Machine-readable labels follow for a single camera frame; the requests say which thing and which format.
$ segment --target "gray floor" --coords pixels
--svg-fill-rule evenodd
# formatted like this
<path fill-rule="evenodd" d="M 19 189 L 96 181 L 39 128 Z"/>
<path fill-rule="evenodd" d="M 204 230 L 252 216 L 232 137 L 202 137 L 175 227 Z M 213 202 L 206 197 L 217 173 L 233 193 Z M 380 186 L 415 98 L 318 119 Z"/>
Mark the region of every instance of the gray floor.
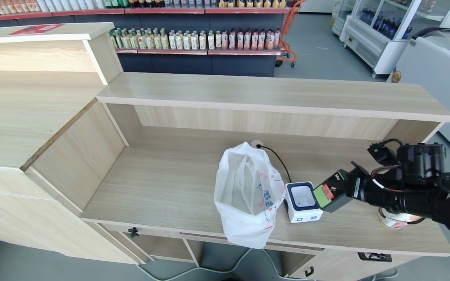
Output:
<path fill-rule="evenodd" d="M 318 78 L 333 80 L 384 81 L 386 77 L 373 79 L 371 69 L 351 50 L 342 48 L 338 38 L 330 33 L 330 16 L 299 15 L 288 37 L 289 43 L 298 52 L 294 68 L 284 63 L 275 70 L 276 77 Z M 441 135 L 435 135 L 431 142 L 446 143 Z M 445 161 L 450 171 L 450 146 Z M 450 232 L 445 230 L 450 242 Z M 220 244 L 205 244 L 202 265 L 216 270 L 229 270 L 246 251 L 243 247 Z M 280 271 L 279 253 L 269 251 Z M 144 266 L 159 279 L 167 279 L 193 266 L 189 263 L 158 260 Z M 449 258 L 419 258 L 398 267 L 400 274 L 390 281 L 445 281 L 450 280 Z M 393 274 L 394 270 L 382 272 L 379 276 Z M 177 281 L 219 281 L 237 277 L 245 281 L 277 281 L 267 256 L 260 250 L 253 250 L 239 264 L 232 274 L 218 274 L 195 270 Z M 97 260 L 68 258 L 58 253 L 31 249 L 0 242 L 0 281 L 130 281 L 152 280 L 134 265 L 107 263 Z"/>

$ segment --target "white plastic bag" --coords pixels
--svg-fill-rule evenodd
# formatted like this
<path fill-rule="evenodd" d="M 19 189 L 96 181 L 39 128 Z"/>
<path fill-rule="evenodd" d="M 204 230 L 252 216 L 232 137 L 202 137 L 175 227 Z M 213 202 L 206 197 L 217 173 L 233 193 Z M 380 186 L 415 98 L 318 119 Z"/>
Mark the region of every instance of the white plastic bag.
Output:
<path fill-rule="evenodd" d="M 214 204 L 230 243 L 263 248 L 285 195 L 284 182 L 264 150 L 245 142 L 223 153 L 216 172 Z"/>

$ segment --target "refrigerator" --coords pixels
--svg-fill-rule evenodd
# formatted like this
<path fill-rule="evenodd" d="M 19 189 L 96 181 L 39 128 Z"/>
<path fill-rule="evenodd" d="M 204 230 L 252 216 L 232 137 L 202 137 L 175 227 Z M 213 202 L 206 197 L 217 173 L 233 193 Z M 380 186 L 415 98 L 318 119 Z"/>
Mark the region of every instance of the refrigerator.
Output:
<path fill-rule="evenodd" d="M 389 75 L 411 36 L 450 28 L 450 0 L 357 0 L 339 36 L 372 69 Z"/>
<path fill-rule="evenodd" d="M 421 85 L 450 110 L 450 29 L 427 28 L 415 34 L 387 82 Z M 450 142 L 450 123 L 440 133 Z"/>

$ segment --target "shopping cart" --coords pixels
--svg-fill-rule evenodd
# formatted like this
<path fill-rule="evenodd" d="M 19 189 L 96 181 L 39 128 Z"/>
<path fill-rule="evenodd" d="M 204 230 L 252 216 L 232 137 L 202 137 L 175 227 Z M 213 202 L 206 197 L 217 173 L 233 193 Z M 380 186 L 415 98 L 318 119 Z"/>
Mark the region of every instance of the shopping cart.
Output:
<path fill-rule="evenodd" d="M 289 13 L 287 14 L 284 26 L 282 27 L 279 40 L 279 47 L 282 52 L 280 53 L 280 56 L 277 57 L 278 65 L 282 64 L 282 61 L 287 60 L 288 62 L 291 62 L 292 68 L 295 67 L 296 60 L 298 59 L 298 54 L 291 49 L 291 45 L 289 45 L 289 43 L 284 40 L 284 37 L 289 34 L 289 30 L 291 29 L 291 25 L 295 21 L 296 15 L 300 13 L 300 6 L 305 1 L 306 0 L 298 0 L 293 4 L 291 9 L 289 9 Z"/>

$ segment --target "drawer handle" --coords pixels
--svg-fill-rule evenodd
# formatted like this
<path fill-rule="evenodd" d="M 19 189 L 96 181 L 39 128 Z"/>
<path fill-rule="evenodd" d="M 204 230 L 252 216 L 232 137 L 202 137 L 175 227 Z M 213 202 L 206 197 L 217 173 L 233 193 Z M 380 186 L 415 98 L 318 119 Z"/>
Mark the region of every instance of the drawer handle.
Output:
<path fill-rule="evenodd" d="M 308 277 L 312 274 L 314 274 L 314 267 L 310 267 L 310 272 L 308 270 L 305 271 L 305 277 Z"/>
<path fill-rule="evenodd" d="M 386 263 L 391 263 L 391 255 L 389 254 L 378 254 L 378 253 L 363 253 L 358 252 L 359 258 L 361 260 L 370 260 L 370 261 L 384 261 Z"/>
<path fill-rule="evenodd" d="M 135 236 L 139 236 L 139 235 L 138 235 L 138 229 L 136 229 L 136 228 L 130 228 L 130 229 L 128 230 L 128 232 L 130 233 L 130 237 L 131 237 L 131 238 L 133 238 L 133 237 L 135 237 Z"/>

